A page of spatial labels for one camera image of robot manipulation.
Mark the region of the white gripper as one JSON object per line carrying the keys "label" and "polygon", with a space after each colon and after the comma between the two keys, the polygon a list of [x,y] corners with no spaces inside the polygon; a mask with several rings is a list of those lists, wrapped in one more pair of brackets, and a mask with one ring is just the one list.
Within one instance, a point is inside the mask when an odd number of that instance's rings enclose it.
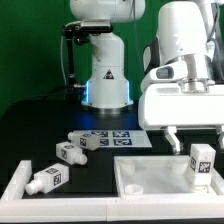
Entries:
{"label": "white gripper", "polygon": [[177,128],[216,127],[220,148],[224,149],[224,85],[210,87],[208,93],[183,93],[177,83],[152,84],[139,99],[138,121],[143,130],[159,130],[181,152]]}

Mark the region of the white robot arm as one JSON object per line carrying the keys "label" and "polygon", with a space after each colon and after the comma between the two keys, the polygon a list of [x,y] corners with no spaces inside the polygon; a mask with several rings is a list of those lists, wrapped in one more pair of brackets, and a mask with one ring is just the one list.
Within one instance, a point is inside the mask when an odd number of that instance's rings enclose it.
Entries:
{"label": "white robot arm", "polygon": [[[224,0],[172,1],[158,15],[155,39],[143,53],[138,120],[144,130],[164,131],[173,151],[181,152],[179,128],[214,128],[224,149],[223,63],[218,55],[218,16]],[[145,0],[70,0],[79,42],[93,46],[92,75],[83,104],[115,110],[132,103],[124,77],[124,44],[114,23],[140,18]]]}

